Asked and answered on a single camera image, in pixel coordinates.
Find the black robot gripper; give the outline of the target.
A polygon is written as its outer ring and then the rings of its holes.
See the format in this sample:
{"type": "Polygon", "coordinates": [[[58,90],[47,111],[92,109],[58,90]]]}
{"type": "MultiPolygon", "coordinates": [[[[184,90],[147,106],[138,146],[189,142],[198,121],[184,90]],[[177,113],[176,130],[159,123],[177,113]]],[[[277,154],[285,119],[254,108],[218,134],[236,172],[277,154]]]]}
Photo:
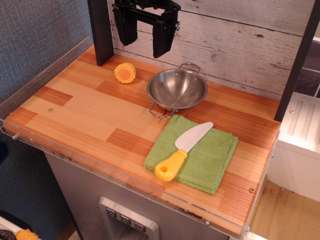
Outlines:
{"type": "Polygon", "coordinates": [[[119,39],[124,46],[138,39],[137,22],[153,25],[153,57],[169,52],[179,30],[181,6],[172,0],[115,0],[112,4],[119,39]]]}

